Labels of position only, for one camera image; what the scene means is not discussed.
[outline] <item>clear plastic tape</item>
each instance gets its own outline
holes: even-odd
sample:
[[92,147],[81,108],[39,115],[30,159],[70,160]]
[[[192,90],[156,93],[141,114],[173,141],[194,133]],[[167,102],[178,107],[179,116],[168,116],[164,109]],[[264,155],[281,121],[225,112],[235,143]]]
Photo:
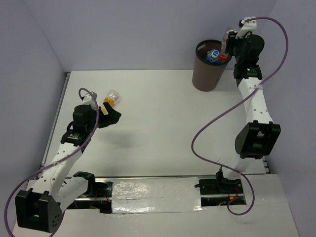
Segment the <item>clear plastic tape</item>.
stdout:
[[198,178],[115,179],[113,213],[193,212],[202,210]]

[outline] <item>cable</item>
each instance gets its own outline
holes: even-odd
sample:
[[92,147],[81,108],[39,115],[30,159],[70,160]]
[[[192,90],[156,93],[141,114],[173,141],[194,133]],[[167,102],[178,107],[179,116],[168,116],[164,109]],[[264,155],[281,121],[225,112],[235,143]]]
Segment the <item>cable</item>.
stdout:
[[[91,93],[89,90],[85,89],[85,88],[80,88],[80,89],[79,89],[79,97],[80,97],[81,99],[83,98],[83,97],[81,96],[81,91],[83,91],[83,90],[84,90],[85,92],[87,92],[87,93],[91,96],[91,98],[92,98],[92,100],[93,100],[93,102],[94,102],[94,104],[95,104],[95,108],[96,108],[96,120],[95,120],[95,125],[94,125],[93,130],[91,131],[91,133],[89,134],[89,136],[88,136],[87,139],[85,140],[85,142],[84,142],[80,147],[78,147],[74,152],[72,152],[71,154],[69,154],[69,155],[65,156],[64,158],[60,159],[60,160],[58,161],[59,163],[62,163],[62,162],[64,162],[65,160],[69,159],[69,158],[72,157],[74,154],[76,154],[77,152],[79,152],[83,147],[85,147],[85,146],[88,144],[88,142],[91,140],[91,137],[93,136],[95,130],[98,128],[98,124],[99,124],[99,110],[98,110],[99,107],[98,107],[98,103],[97,103],[96,99],[94,98],[94,96],[92,96],[92,93]],[[12,198],[13,198],[15,192],[18,191],[18,189],[19,189],[25,182],[27,182],[29,179],[35,177],[36,175],[40,174],[40,173],[43,172],[44,170],[50,169],[50,168],[53,167],[53,166],[54,166],[54,164],[49,164],[49,165],[47,165],[47,166],[45,166],[45,167],[43,167],[43,168],[41,168],[41,169],[35,171],[35,172],[34,172],[33,174],[31,174],[29,177],[27,177],[27,178],[25,178],[24,180],[22,180],[22,181],[13,189],[12,193],[9,195],[8,200],[6,201],[6,204],[5,204],[5,207],[4,207],[4,224],[5,224],[6,231],[8,232],[8,234],[9,234],[11,237],[15,237],[15,236],[14,236],[14,234],[12,233],[12,231],[10,230],[10,227],[9,227],[9,223],[8,223],[8,208],[9,208],[10,201],[12,200]],[[49,237],[53,237],[54,234],[55,234],[57,231],[58,231],[58,229],[57,229],[54,233],[52,233]]]
[[[286,57],[287,57],[287,53],[288,53],[288,36],[287,36],[287,33],[286,33],[286,30],[284,28],[284,26],[279,22],[277,21],[276,19],[274,18],[271,18],[271,17],[254,17],[254,18],[251,18],[251,19],[247,19],[245,20],[245,22],[248,22],[248,21],[253,21],[253,20],[269,20],[269,21],[273,21],[275,22],[276,24],[278,24],[278,26],[280,26],[280,28],[282,29],[283,31],[283,34],[284,34],[284,37],[285,37],[285,53],[284,53],[284,56],[283,56],[283,59],[280,63],[280,65],[277,67],[277,69],[270,75],[268,76],[267,78],[265,78],[264,80],[261,81],[261,83],[259,85],[263,85],[264,83],[266,83],[268,80],[270,80],[279,70],[280,68],[283,66],[285,60],[286,60]],[[248,95],[246,98],[244,98],[242,101],[240,101],[239,103],[237,103],[236,105],[232,106],[230,109],[228,109],[227,111],[223,112],[222,114],[220,114],[219,116],[217,116],[216,118],[214,118],[212,121],[210,121],[209,123],[207,123],[203,128],[201,128],[197,134],[194,136],[193,140],[192,140],[192,143],[191,143],[191,150],[193,152],[194,155],[196,155],[198,158],[200,158],[201,160],[204,160],[206,162],[209,162],[209,163],[212,163],[212,164],[215,164],[215,165],[219,165],[221,167],[224,167],[224,168],[227,168],[227,169],[230,169],[238,174],[240,174],[246,181],[247,183],[249,184],[250,186],[250,189],[251,189],[251,193],[252,193],[252,202],[249,206],[249,208],[242,212],[242,213],[235,213],[233,211],[230,210],[229,206],[230,204],[237,200],[237,199],[241,199],[243,197],[237,197],[237,198],[234,198],[233,200],[230,200],[227,204],[227,209],[230,213],[232,213],[233,215],[236,215],[236,216],[242,216],[242,215],[245,215],[247,214],[253,207],[254,203],[255,203],[255,192],[253,190],[253,187],[249,181],[249,179],[243,174],[243,173],[240,173],[238,170],[234,169],[234,168],[231,168],[227,165],[224,165],[224,164],[221,164],[221,163],[218,163],[218,162],[215,162],[215,161],[212,161],[212,160],[209,160],[209,159],[206,159],[202,156],[200,156],[198,153],[196,153],[196,151],[194,150],[194,143],[196,141],[196,139],[198,138],[198,136],[206,129],[208,128],[211,124],[213,124],[214,122],[216,122],[217,120],[219,120],[221,117],[225,116],[226,114],[228,114],[229,112],[233,111],[234,109],[236,109],[238,106],[242,105],[244,102],[246,102],[247,100],[249,100],[256,92],[257,92],[258,88],[256,88],[250,95]]]

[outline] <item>purple wall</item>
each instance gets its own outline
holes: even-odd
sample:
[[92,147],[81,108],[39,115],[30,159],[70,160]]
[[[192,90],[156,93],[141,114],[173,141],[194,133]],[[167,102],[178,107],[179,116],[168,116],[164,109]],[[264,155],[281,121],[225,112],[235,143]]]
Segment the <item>purple wall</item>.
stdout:
[[197,43],[276,1],[25,0],[67,71],[191,69]]
[[[0,211],[9,192],[40,166],[65,75],[22,0],[0,0]],[[9,210],[11,227],[15,220]],[[3,221],[0,236],[8,236]]]
[[[267,106],[282,128],[268,163],[279,174],[300,237],[315,236],[316,220],[316,1],[278,0],[271,17],[289,37],[289,53],[281,71],[265,85]],[[264,74],[275,69],[284,54],[284,36],[266,23],[261,57]]]

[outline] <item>brown trash can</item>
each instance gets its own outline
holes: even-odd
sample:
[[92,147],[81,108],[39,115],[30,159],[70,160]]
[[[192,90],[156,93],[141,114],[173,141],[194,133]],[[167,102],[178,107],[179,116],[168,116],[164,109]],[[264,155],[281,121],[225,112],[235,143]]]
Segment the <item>brown trash can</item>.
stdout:
[[192,83],[194,87],[201,91],[211,91],[215,89],[231,57],[225,62],[209,63],[205,58],[207,52],[212,49],[221,50],[222,43],[218,40],[208,39],[199,43],[196,47],[196,59],[193,68]]

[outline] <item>blue plastic bottle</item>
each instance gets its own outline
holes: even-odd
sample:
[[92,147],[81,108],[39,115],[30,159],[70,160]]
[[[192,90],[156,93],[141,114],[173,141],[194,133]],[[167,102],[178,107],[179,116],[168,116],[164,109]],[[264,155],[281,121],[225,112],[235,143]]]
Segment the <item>blue plastic bottle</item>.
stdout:
[[216,49],[210,50],[206,55],[206,62],[216,63],[218,61],[219,51]]

